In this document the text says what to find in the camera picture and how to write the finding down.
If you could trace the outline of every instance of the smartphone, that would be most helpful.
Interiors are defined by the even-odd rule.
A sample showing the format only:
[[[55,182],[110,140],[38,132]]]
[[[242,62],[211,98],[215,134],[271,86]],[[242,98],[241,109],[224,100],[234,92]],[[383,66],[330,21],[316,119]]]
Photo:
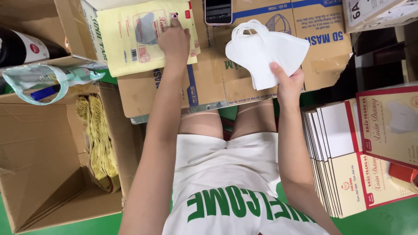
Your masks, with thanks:
[[[209,26],[232,24],[232,0],[205,0],[205,23]]]

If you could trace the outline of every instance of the barcode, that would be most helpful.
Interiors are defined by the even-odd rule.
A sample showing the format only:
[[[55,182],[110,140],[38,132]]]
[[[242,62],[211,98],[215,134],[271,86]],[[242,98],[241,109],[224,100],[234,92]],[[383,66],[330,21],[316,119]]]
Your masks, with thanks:
[[[136,52],[136,49],[131,49],[131,56],[132,56],[132,61],[138,60],[138,54]]]

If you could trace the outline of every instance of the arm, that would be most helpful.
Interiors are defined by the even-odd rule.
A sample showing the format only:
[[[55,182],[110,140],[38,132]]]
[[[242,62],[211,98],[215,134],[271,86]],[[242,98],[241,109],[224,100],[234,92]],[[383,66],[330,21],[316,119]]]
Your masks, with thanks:
[[[161,234],[170,209],[181,88],[189,57],[189,31],[178,20],[158,45],[166,55],[164,74],[154,98],[144,149],[123,212],[119,235]]]
[[[283,69],[272,63],[278,78],[279,118],[279,172],[289,205],[311,216],[331,235],[340,235],[319,200],[314,186],[314,175],[308,149],[303,138],[299,97],[303,88],[303,71],[298,69],[288,77]]]

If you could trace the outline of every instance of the hand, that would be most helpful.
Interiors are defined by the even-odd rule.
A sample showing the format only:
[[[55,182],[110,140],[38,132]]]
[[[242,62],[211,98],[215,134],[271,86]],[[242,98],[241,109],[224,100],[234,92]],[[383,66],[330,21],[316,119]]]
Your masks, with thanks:
[[[270,64],[271,71],[277,77],[277,100],[281,109],[299,109],[299,98],[303,88],[303,70],[299,68],[292,76],[288,77],[279,64]]]
[[[183,30],[179,20],[171,21],[158,40],[160,49],[164,52],[166,60],[186,64],[190,53],[189,29]]]

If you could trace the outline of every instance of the green floor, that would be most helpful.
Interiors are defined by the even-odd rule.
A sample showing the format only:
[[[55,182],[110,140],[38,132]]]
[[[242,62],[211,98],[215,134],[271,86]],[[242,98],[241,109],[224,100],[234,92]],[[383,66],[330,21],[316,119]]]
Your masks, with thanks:
[[[106,82],[116,83],[116,79],[106,76]],[[303,93],[301,106],[312,105],[313,99],[309,92]],[[275,101],[275,114],[278,115],[278,103]],[[221,116],[235,119],[237,107],[219,110]],[[279,199],[286,201],[281,184],[277,191]],[[11,235],[9,223],[0,197],[0,235]],[[117,235],[122,214],[110,215],[94,220],[78,222],[70,225],[47,228],[27,235]],[[418,197],[394,202],[385,206],[344,218],[333,219],[344,235],[418,235]]]

